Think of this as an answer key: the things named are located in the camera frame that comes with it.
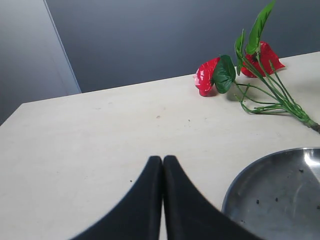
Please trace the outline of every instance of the wall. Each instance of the wall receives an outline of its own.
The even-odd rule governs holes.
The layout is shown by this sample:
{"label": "wall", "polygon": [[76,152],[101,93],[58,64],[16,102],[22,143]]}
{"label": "wall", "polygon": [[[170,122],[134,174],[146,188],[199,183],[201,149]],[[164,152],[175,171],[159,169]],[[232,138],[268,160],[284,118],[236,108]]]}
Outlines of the wall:
{"label": "wall", "polygon": [[80,92],[43,0],[0,1],[0,124],[22,103]]}
{"label": "wall", "polygon": [[[83,92],[194,73],[234,56],[271,0],[46,0]],[[280,57],[320,50],[320,1],[278,0],[262,39]]]}

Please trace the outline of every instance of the table surface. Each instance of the table surface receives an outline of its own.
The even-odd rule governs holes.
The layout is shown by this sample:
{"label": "table surface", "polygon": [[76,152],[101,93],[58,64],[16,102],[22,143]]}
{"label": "table surface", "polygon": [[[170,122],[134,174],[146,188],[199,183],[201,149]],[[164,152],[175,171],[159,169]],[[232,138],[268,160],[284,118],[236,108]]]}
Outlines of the table surface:
{"label": "table surface", "polygon": [[[320,122],[320,52],[281,62],[287,89]],[[118,203],[151,155],[176,155],[220,209],[248,164],[319,146],[293,117],[245,113],[228,93],[201,97],[192,75],[25,103],[0,127],[0,239],[73,237]],[[165,231],[162,218],[162,240]]]}

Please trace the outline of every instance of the stainless steel bowl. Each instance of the stainless steel bowl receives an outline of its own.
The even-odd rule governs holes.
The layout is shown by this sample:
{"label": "stainless steel bowl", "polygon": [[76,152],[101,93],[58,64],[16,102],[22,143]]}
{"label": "stainless steel bowl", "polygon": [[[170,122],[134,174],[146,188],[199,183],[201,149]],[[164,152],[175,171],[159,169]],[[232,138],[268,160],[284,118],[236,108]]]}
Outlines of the stainless steel bowl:
{"label": "stainless steel bowl", "polygon": [[320,147],[253,162],[232,182],[222,212],[266,240],[320,240]]}

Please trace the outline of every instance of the green leaf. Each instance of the green leaf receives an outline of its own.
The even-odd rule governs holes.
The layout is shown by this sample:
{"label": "green leaf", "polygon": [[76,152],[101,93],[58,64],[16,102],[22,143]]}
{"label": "green leaf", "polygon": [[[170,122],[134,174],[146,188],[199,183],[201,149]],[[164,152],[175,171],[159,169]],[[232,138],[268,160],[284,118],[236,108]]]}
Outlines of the green leaf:
{"label": "green leaf", "polygon": [[244,40],[245,40],[245,30],[242,29],[242,34],[237,38],[234,44],[234,50],[235,50],[235,55],[237,59],[237,65],[236,65],[236,73],[238,76],[240,75],[241,68],[243,67],[243,62],[241,60],[241,55],[242,55],[242,49],[244,46]]}
{"label": "green leaf", "polygon": [[257,16],[249,35],[249,42],[245,47],[247,54],[254,54],[259,49],[261,33],[275,3],[276,0],[273,0]]}
{"label": "green leaf", "polygon": [[215,66],[211,81],[215,84],[217,91],[225,94],[236,79],[235,66],[228,55],[220,56],[220,60]]}

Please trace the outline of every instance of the red flower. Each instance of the red flower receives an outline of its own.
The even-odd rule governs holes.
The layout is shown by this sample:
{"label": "red flower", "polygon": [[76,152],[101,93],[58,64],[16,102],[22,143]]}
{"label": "red flower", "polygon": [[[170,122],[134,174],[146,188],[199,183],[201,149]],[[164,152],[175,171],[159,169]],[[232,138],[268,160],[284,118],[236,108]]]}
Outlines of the red flower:
{"label": "red flower", "polygon": [[212,75],[219,62],[220,57],[216,57],[210,61],[202,64],[196,71],[194,78],[194,85],[199,89],[199,94],[201,96],[208,96],[211,93],[213,84],[211,83]]}
{"label": "red flower", "polygon": [[[260,44],[261,44],[261,48],[260,48],[260,51],[261,51],[261,63],[262,63],[262,66],[264,67],[265,71],[268,73],[268,74],[273,74],[274,71],[272,70],[270,64],[269,64],[269,60],[271,60],[273,66],[274,66],[274,69],[275,70],[278,70],[278,69],[281,69],[281,68],[284,68],[285,65],[281,64],[281,62],[279,61],[279,57],[275,54],[275,52],[271,49],[271,47],[269,46],[268,43],[266,43],[265,41],[260,41]],[[246,59],[249,60],[249,62],[259,71],[259,73],[262,75],[262,76],[266,76],[264,71],[261,69],[261,67],[259,66],[259,63],[258,63],[258,60],[257,60],[257,57],[255,54],[247,54],[245,56]],[[246,69],[245,67],[242,67],[241,68],[241,72],[250,77],[250,78],[256,78],[256,76],[250,72],[248,69]]]}

